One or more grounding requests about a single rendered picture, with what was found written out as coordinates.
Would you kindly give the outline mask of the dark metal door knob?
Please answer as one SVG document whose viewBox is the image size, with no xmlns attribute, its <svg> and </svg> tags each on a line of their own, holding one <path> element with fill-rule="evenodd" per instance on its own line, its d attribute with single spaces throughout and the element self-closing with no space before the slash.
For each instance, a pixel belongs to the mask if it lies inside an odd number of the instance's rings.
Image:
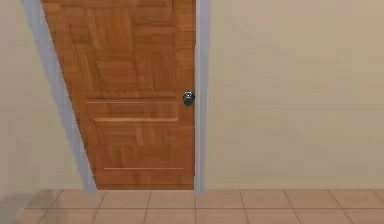
<svg viewBox="0 0 384 224">
<path fill-rule="evenodd" d="M 183 94 L 183 104 L 187 107 L 194 103 L 195 94 L 192 91 L 185 91 Z"/>
</svg>

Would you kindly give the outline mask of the brown wooden room door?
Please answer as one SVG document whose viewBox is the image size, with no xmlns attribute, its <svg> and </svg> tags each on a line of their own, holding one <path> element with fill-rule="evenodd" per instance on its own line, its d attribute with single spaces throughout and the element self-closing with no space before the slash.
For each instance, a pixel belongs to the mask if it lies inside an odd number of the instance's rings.
<svg viewBox="0 0 384 224">
<path fill-rule="evenodd" d="M 190 190 L 196 0 L 40 0 L 96 187 Z"/>
</svg>

